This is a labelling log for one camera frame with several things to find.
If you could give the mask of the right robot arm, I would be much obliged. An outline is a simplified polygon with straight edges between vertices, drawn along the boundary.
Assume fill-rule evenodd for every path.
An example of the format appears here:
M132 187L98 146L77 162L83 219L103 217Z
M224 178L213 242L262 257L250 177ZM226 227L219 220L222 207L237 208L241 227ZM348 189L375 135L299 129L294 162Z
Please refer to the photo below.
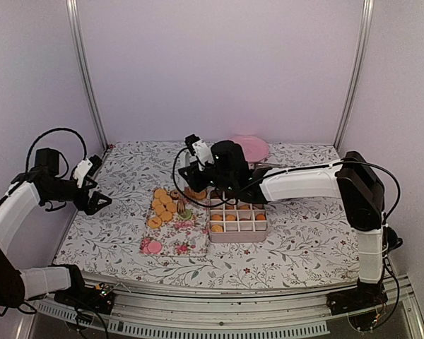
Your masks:
M240 145L206 145L191 135L182 167L172 169L194 192L224 194L224 203L274 209L278 241L262 249L266 258L253 271L230 276L230 284L314 286L357 280L351 301L365 308L379 294L384 257L402 241L387 224L379 167L357 152L306 167L250 168Z

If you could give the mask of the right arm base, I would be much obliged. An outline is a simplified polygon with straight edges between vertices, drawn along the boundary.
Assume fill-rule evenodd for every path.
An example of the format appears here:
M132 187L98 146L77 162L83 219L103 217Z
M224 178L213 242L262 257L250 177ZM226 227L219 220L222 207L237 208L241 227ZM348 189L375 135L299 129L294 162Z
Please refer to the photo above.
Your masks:
M332 315L375 307L387 301L386 292L378 285L357 286L349 290L331 292L326 296L326 305Z

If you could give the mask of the floral cookie tray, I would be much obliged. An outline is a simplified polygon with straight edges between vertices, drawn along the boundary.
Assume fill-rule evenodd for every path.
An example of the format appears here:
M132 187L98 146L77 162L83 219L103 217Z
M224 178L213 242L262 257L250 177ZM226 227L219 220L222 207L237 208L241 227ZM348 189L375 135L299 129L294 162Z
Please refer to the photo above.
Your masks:
M140 253L146 256L204 257L208 251L208 211L195 204L187 204L193 212L190 220L182 220L177 214L177 200L170 197L166 188L153 190L146 226L140 242ZM149 242L163 246L159 254L145 253Z

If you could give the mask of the metal tongs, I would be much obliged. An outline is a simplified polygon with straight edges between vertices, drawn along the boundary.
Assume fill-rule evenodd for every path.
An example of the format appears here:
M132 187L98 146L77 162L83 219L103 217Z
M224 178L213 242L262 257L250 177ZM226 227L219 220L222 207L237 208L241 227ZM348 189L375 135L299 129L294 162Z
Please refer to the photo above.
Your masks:
M187 208L187 204L189 202L188 198L185 198L181 195L181 198L177 200L177 214L179 216L180 213L183 213Z

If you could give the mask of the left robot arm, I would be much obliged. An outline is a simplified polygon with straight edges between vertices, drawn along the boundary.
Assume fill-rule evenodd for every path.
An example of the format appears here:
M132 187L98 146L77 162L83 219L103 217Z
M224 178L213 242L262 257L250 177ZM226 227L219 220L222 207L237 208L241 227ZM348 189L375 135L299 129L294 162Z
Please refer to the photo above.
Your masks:
M0 307L17 309L48 294L54 294L58 302L83 307L91 297L102 296L96 288L86 286L76 265L18 270L7 256L13 238L38 206L57 202L64 208L72 203L86 215L94 215L111 204L111 198L95 190L93 175L102 165L101 157L88 156L84 141L81 146L81 161L61 174L59 161L64 155L31 145L24 172L14 178L0 199Z

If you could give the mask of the compartment tin box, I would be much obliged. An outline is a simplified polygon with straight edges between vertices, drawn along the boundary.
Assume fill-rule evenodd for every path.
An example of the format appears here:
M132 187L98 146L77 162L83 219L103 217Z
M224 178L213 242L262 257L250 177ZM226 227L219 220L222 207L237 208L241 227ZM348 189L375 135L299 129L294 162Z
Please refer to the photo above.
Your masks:
M209 195L208 233L214 244L257 243L267 236L268 218L263 204L230 200L223 192L212 191ZM224 232L212 232L212 225L222 225Z

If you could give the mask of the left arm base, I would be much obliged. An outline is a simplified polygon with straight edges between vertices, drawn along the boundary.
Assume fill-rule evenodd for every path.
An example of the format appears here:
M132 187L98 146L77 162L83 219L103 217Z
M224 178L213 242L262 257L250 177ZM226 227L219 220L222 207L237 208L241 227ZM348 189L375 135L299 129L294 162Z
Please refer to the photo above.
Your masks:
M104 315L112 313L116 294L109 285L102 282L98 286L88 287L78 266L63 265L62 267L68 269L71 286L66 290L56 291L55 302Z

